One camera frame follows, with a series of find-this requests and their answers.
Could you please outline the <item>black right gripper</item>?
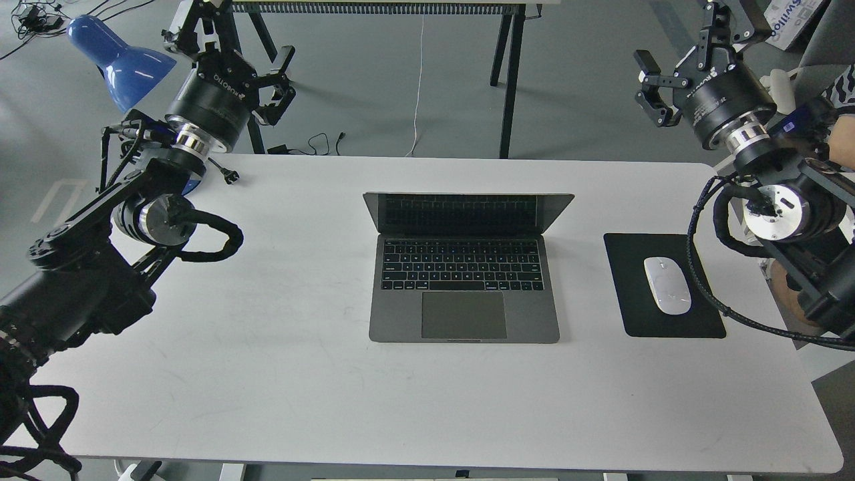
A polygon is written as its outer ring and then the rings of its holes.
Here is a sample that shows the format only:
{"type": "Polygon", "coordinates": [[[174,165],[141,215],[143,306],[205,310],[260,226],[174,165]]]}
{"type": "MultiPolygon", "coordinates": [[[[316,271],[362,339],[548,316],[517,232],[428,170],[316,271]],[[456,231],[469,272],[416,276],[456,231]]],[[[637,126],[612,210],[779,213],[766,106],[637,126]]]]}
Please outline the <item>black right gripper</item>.
{"type": "MultiPolygon", "coordinates": [[[[696,48],[697,70],[711,64],[715,47],[754,45],[772,36],[773,29],[756,1],[707,1],[696,48]]],[[[705,150],[719,148],[718,131],[748,113],[769,121],[778,107],[754,73],[744,63],[695,72],[690,79],[663,75],[653,55],[644,49],[633,52],[641,72],[635,100],[658,128],[675,127],[681,116],[705,150]],[[661,88],[675,89],[674,106],[666,104],[661,88]]]]}

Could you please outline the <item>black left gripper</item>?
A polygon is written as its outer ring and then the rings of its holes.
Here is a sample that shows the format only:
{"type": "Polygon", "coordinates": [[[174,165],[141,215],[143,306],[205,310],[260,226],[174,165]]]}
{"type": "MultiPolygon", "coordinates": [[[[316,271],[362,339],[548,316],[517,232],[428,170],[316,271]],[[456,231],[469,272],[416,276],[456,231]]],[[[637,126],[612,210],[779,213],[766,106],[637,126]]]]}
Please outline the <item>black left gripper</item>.
{"type": "Polygon", "coordinates": [[[167,109],[165,120],[177,129],[192,124],[216,140],[220,152],[232,152],[250,113],[263,126],[275,126],[296,90],[287,76],[295,55],[293,45],[278,49],[270,72],[254,76],[242,57],[229,57],[223,42],[225,13],[231,1],[180,1],[168,29],[162,31],[163,48],[192,62],[180,91],[167,109]],[[272,88],[268,104],[259,92],[272,88]]]}

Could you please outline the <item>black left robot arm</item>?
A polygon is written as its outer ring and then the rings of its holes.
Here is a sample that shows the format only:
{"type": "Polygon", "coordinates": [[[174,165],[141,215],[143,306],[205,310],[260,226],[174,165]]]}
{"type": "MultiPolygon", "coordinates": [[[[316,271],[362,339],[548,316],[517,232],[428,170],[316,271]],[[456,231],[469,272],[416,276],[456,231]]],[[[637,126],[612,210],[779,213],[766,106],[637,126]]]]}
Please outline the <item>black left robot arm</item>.
{"type": "Polygon", "coordinates": [[[174,260],[215,263],[243,244],[235,223],[186,194],[211,153],[231,152],[245,127],[274,126],[295,98],[295,49],[275,48],[262,12],[180,2],[162,32],[167,54],[128,45],[92,15],[68,25],[126,116],[103,129],[98,197],[30,246],[36,273],[2,298],[3,478],[28,479],[47,460],[79,478],[60,445],[79,396],[31,381],[52,354],[151,313],[152,285],[174,260]]]}

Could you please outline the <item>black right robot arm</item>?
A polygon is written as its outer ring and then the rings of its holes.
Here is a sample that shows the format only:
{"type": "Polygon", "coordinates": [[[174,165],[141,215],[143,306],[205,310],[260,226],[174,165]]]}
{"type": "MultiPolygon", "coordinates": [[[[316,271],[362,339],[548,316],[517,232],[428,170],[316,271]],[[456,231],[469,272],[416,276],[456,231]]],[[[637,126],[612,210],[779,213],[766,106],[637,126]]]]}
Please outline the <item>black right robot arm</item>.
{"type": "Polygon", "coordinates": [[[799,145],[767,132],[778,107],[736,46],[771,35],[754,1],[708,1],[697,41],[672,74],[663,73],[649,51],[635,52],[641,70],[635,99],[657,127],[685,119],[703,149],[727,148],[735,158],[735,173],[705,184],[688,225],[688,270],[709,304],[758,331],[852,351],[853,246],[824,262],[807,244],[839,227],[853,207],[853,182],[828,160],[827,146],[818,141],[799,145]],[[709,200],[714,200],[718,240],[748,258],[778,260],[800,288],[797,302],[804,315],[825,336],[761,325],[702,286],[693,238],[709,200]]]}

